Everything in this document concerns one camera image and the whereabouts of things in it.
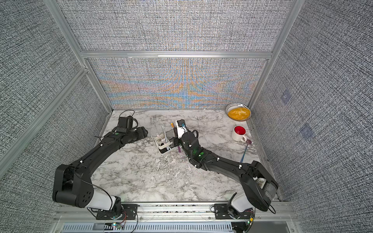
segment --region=white marble surface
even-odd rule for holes
[[[114,111],[105,134],[117,125],[119,114]],[[172,151],[161,155],[153,138],[171,129],[171,122],[184,119],[189,130],[199,132],[200,145],[217,155],[240,161],[246,143],[231,138],[235,125],[246,128],[246,122],[230,119],[223,110],[149,110],[134,114],[148,137],[127,144],[108,159],[92,175],[92,182],[122,201],[225,201],[234,192],[242,191],[239,183],[211,171],[196,169],[187,156]],[[259,161],[253,145],[246,151],[244,163]]]

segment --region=bowl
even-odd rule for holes
[[[228,112],[230,112],[232,109],[235,109],[235,108],[247,108],[248,110],[250,110],[246,105],[244,104],[240,104],[240,103],[232,103],[232,104],[228,104],[227,107],[225,108],[225,113],[227,114],[228,116]],[[244,122],[244,121],[247,121],[248,119],[250,119],[251,117],[251,110],[250,110],[250,115],[246,118],[246,119],[243,119],[243,120],[235,120],[233,118],[231,118],[232,120],[235,120],[235,121],[238,121],[238,122]]]

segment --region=wire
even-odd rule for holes
[[[111,205],[110,205],[110,208],[109,208],[109,209],[106,211],[106,213],[104,214],[104,216],[107,215],[107,214],[109,213],[109,211],[110,211],[112,205],[113,205],[113,200],[112,200],[112,197],[110,196],[110,194],[109,194],[108,192],[106,192],[105,189],[103,189],[103,188],[101,188],[101,187],[99,187],[99,186],[97,186],[97,185],[91,184],[91,183],[89,183],[89,182],[83,180],[81,177],[78,176],[78,174],[76,174],[76,176],[77,176],[81,181],[83,181],[84,183],[87,183],[87,184],[89,184],[89,185],[92,185],[92,186],[95,186],[95,187],[101,189],[102,191],[104,191],[104,192],[109,196],[109,198],[110,198],[110,202],[111,202]]]
[[[88,209],[88,207],[87,207],[87,210],[92,214],[93,217],[96,218],[96,216]]]
[[[205,157],[203,157],[203,158],[200,160],[200,162],[198,163],[198,167],[201,167],[201,162],[202,162],[202,160],[206,159],[207,156],[208,156],[208,155],[205,155]]]
[[[272,205],[268,204],[268,203],[264,200],[264,198],[261,196],[261,194],[260,194],[260,192],[259,192],[259,189],[258,189],[258,186],[255,185],[255,187],[257,188],[258,193],[259,193],[261,199],[262,199],[262,200],[267,204],[267,208],[269,209],[269,211],[271,211],[273,214],[276,214],[276,210],[275,210],[275,208],[274,208]]]
[[[123,111],[121,114],[119,114],[119,117],[120,117],[123,113],[125,113],[126,111],[133,111],[134,113],[132,113],[131,116],[134,116],[134,114],[135,114],[135,110],[128,109],[128,110]]]
[[[269,206],[268,206],[269,211],[271,211],[272,213],[276,214],[275,208],[272,205],[269,205]]]
[[[126,225],[126,219],[127,219],[127,213],[126,213],[125,211],[123,211],[123,213],[124,213],[124,219],[123,219],[123,221],[120,223],[120,224],[122,224],[122,223],[124,222],[124,224],[123,224],[122,227],[124,227],[124,225]]]
[[[134,232],[136,230],[137,224],[139,223],[139,216],[137,215],[137,212],[136,212],[136,217],[137,217],[136,226],[135,226],[135,228],[130,233],[132,233],[132,232]]]
[[[94,136],[95,138],[98,138],[100,140],[100,142],[102,141],[101,138],[104,138],[104,137],[99,137],[99,136]]]

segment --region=white mug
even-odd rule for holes
[[[243,126],[236,125],[233,128],[232,138],[235,141],[246,142],[247,141],[247,137],[245,136],[245,134],[246,134],[246,129]]]

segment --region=orange food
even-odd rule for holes
[[[247,108],[235,108],[228,112],[228,116],[234,120],[245,120],[250,114]]]

